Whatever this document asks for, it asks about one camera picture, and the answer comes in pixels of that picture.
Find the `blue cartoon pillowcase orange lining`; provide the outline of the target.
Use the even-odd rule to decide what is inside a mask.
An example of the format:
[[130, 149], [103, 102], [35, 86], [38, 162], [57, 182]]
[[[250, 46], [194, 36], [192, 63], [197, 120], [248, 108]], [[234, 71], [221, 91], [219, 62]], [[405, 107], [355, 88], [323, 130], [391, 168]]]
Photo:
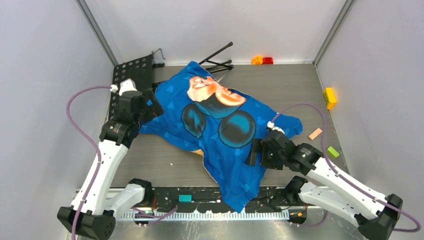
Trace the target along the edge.
[[202, 155], [223, 202], [236, 212], [259, 193], [266, 169], [246, 160], [253, 141], [267, 134], [268, 122], [288, 138], [303, 131], [299, 118], [280, 115], [254, 97], [222, 86], [195, 61], [160, 83], [154, 94], [164, 113], [143, 124], [140, 133]]

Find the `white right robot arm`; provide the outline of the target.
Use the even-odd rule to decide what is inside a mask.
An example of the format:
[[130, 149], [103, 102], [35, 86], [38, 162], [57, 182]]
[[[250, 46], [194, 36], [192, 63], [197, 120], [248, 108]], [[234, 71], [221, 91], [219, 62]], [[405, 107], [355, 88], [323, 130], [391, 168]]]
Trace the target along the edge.
[[350, 222], [368, 240], [387, 240], [400, 218], [403, 200], [362, 184], [325, 159], [308, 143], [296, 145], [278, 127], [254, 139], [246, 165], [300, 173], [282, 190], [290, 205], [315, 205]]

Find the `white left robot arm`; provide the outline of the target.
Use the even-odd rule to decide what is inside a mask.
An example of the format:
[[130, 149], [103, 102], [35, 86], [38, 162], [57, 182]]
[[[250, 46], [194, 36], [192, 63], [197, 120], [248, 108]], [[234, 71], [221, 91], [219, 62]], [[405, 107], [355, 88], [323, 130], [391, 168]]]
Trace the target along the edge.
[[164, 114], [153, 87], [138, 88], [128, 78], [120, 84], [106, 86], [118, 103], [112, 119], [104, 123], [95, 142], [74, 121], [70, 113], [73, 100], [97, 86], [83, 89], [74, 94], [66, 105], [66, 115], [73, 127], [94, 147], [96, 155], [82, 187], [69, 206], [62, 206], [57, 219], [71, 234], [92, 240], [108, 240], [116, 225], [117, 218], [139, 204], [148, 207], [153, 202], [151, 183], [134, 179], [121, 192], [107, 200], [112, 180], [127, 154], [133, 140], [139, 135], [143, 124]]

